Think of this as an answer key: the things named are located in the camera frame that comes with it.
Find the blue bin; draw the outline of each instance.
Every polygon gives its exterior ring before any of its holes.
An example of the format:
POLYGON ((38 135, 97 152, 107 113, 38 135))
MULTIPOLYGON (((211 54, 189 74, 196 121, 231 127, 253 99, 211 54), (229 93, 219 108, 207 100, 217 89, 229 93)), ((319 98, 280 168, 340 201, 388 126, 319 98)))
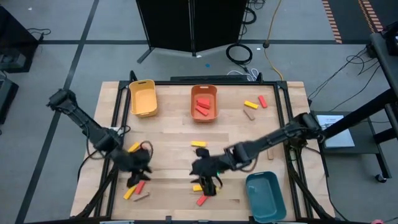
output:
POLYGON ((248 175, 246 193, 255 221, 269 223, 286 217, 286 207, 278 178, 273 172, 248 175))

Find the wooden tabletop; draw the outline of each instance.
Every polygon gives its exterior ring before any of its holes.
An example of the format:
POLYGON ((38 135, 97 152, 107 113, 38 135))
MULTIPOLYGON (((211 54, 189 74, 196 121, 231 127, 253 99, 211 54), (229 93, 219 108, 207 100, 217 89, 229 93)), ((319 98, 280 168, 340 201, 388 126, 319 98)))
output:
MULTIPOLYGON (((289 95, 294 116, 309 112, 307 96, 302 82, 288 82, 289 95)), ((128 173, 119 173, 114 200, 112 219, 122 220, 165 220, 171 215, 173 220, 248 220, 251 215, 246 197, 244 172, 227 171, 221 174, 224 187, 217 196, 209 198, 201 207, 196 204, 201 192, 193 192, 190 176, 191 163, 197 159, 191 141, 206 141, 210 154, 221 154, 223 148, 239 141, 257 139, 276 129, 279 120, 272 86, 217 86, 219 115, 214 123, 195 123, 190 115, 190 92, 192 86, 156 86, 158 113, 149 118, 137 118, 129 114, 127 125, 131 131, 126 134, 124 147, 128 149, 135 142, 150 141, 154 145, 154 155, 150 162, 153 173, 151 181, 143 192, 150 196, 138 202, 123 199, 127 187, 128 173), (244 114, 245 100, 258 102, 257 97, 265 97, 268 107, 252 110, 254 121, 244 114)), ((104 82, 99 94, 95 120, 102 126, 110 126, 113 108, 118 91, 118 82, 104 82)), ((287 113, 283 92, 280 90, 285 121, 287 113)), ((122 112, 119 113, 119 126, 122 112)), ((309 146, 317 149, 315 140, 309 146)), ((290 194, 287 168, 282 144, 271 148, 274 159, 267 153, 259 155, 253 172, 272 171, 279 180, 287 216, 285 220, 294 221, 294 210, 290 194)), ((308 189, 320 205, 332 216, 333 207, 329 201, 325 171, 319 154, 303 150, 303 166, 308 189)), ((83 210, 98 189, 103 161, 88 160, 81 170, 71 215, 83 210)), ((302 216, 306 217, 301 191, 298 189, 302 216)), ((108 192, 104 194, 105 213, 108 192)))

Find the floor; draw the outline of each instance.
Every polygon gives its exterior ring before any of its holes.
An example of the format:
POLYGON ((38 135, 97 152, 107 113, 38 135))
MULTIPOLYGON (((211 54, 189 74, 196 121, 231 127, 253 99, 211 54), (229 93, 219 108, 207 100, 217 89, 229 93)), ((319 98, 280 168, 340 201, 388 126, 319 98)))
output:
MULTIPOLYGON (((1 223, 15 222, 39 155, 47 152, 42 149, 49 149, 47 159, 25 222, 69 217, 76 190, 76 173, 85 153, 85 139, 68 118, 53 117, 53 112, 45 106, 49 96, 59 88, 70 86, 82 108, 93 115, 101 83, 127 80, 130 70, 135 71, 138 79, 153 80, 168 80, 171 76, 222 75, 239 70, 226 58, 226 47, 200 52, 200 58, 155 49, 138 64, 136 60, 147 50, 143 41, 108 45, 87 42, 83 45, 86 40, 144 40, 135 1, 0 0, 0 4, 26 28, 51 29, 52 33, 45 36, 45 40, 54 40, 39 46, 29 73, 9 75, 20 88, 7 121, 1 126, 1 223), (53 136, 47 134, 49 127, 56 128, 53 136)), ((256 11, 257 22, 248 26, 243 39, 266 38, 276 4, 277 0, 267 0, 264 8, 256 11)), ((335 73, 346 62, 347 56, 364 48, 363 45, 330 44, 335 40, 332 29, 322 2, 314 0, 283 0, 271 39, 288 40, 276 41, 269 48, 268 56, 286 80, 303 81, 307 94, 335 73)), ((263 51, 257 49, 261 49, 261 44, 248 44, 248 47, 254 54, 249 68, 258 69, 265 80, 278 80, 263 51)), ((240 50, 233 51, 236 57, 245 57, 245 54, 240 50)), ((362 89, 374 69, 357 76, 360 69, 360 65, 349 64, 314 99, 312 109, 330 110, 362 89)), ((352 111, 387 88, 388 83, 378 70, 369 86, 337 111, 352 111)), ((378 113, 372 119, 385 121, 387 118, 384 113, 378 113)), ((389 124, 374 126, 380 131, 389 124)), ((370 222, 398 215, 397 142, 391 140, 382 148, 395 177, 385 184, 373 179, 380 173, 375 156, 326 157, 331 200, 349 220, 370 222)))

